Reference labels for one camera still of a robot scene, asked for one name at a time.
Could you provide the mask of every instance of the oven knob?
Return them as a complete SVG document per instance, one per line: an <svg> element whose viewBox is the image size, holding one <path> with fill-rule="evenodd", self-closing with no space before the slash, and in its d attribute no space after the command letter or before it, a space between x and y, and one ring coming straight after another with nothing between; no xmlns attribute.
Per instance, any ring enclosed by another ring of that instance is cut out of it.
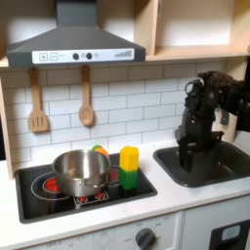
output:
<svg viewBox="0 0 250 250"><path fill-rule="evenodd" d="M136 242L141 250L147 250L156 240L156 236L151 229L142 229L136 235Z"/></svg>
<svg viewBox="0 0 250 250"><path fill-rule="evenodd" d="M78 60L78 59L79 59L79 55L78 55L77 53L74 53L74 54L73 54L73 58L74 58L75 60Z"/></svg>
<svg viewBox="0 0 250 250"><path fill-rule="evenodd" d="M92 58L92 54L91 54L91 53L88 53L88 54L86 55L86 58L87 58L88 60L90 60L90 59Z"/></svg>

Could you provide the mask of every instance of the stovetop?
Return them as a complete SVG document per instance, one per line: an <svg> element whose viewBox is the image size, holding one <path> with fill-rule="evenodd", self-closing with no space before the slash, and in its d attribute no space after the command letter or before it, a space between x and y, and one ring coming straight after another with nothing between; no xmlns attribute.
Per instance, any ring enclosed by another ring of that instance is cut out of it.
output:
<svg viewBox="0 0 250 250"><path fill-rule="evenodd" d="M137 188L125 190L118 181L119 154L112 154L110 160L112 168L106 189L89 197L64 195L57 186L52 165L18 170L16 180L20 221L24 224L34 223L157 194L140 169Z"/></svg>

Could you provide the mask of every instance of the wooden shelf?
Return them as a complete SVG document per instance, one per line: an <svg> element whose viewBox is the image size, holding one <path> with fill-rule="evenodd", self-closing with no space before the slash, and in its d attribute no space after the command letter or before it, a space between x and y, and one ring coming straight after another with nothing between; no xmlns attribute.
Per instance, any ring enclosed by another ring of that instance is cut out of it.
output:
<svg viewBox="0 0 250 250"><path fill-rule="evenodd" d="M148 56L148 61L168 61L206 58L229 58L249 56L249 52L231 45L220 46L175 46L156 47L155 56Z"/></svg>
<svg viewBox="0 0 250 250"><path fill-rule="evenodd" d="M0 67L8 67L8 66L9 66L9 62L7 60L7 57L0 59Z"/></svg>

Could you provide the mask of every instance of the red burner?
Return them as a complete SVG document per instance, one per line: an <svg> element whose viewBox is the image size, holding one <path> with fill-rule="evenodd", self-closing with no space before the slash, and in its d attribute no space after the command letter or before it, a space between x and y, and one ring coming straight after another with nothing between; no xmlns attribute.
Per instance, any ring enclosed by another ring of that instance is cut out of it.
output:
<svg viewBox="0 0 250 250"><path fill-rule="evenodd" d="M119 178L119 173L118 173L118 171L116 170L116 169L110 169L109 170L109 181L110 182L115 182L115 181L117 181L118 180L118 178Z"/></svg>
<svg viewBox="0 0 250 250"><path fill-rule="evenodd" d="M79 200L80 200L81 202L85 202L85 201L86 201L86 198L85 198L85 197L80 197Z"/></svg>
<svg viewBox="0 0 250 250"><path fill-rule="evenodd" d="M104 193L103 193L103 192L98 193L98 194L97 194L97 197L98 197L99 199L104 198Z"/></svg>
<svg viewBox="0 0 250 250"><path fill-rule="evenodd" d="M49 179L45 182L44 187L47 191L59 192L60 189L57 185L57 180L55 177Z"/></svg>

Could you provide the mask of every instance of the stainless steel pot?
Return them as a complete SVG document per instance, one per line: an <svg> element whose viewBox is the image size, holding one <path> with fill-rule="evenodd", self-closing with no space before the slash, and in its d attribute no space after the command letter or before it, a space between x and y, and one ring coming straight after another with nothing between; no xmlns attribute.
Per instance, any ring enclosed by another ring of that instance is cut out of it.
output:
<svg viewBox="0 0 250 250"><path fill-rule="evenodd" d="M91 196L103 191L108 183L110 168L109 158L93 150L66 152L53 162L61 191L74 197Z"/></svg>

